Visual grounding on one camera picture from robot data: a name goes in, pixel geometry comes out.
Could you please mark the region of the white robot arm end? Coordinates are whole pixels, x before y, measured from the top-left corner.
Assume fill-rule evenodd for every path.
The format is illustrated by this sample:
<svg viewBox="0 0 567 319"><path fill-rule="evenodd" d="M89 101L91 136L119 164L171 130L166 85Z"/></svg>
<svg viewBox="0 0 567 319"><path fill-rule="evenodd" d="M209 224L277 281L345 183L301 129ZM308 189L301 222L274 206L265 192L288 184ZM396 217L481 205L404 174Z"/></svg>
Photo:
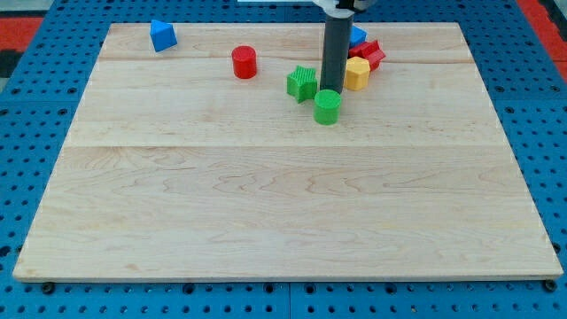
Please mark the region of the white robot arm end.
<svg viewBox="0 0 567 319"><path fill-rule="evenodd" d="M365 12L377 0L313 0L323 12L337 19L351 18L355 13Z"/></svg>

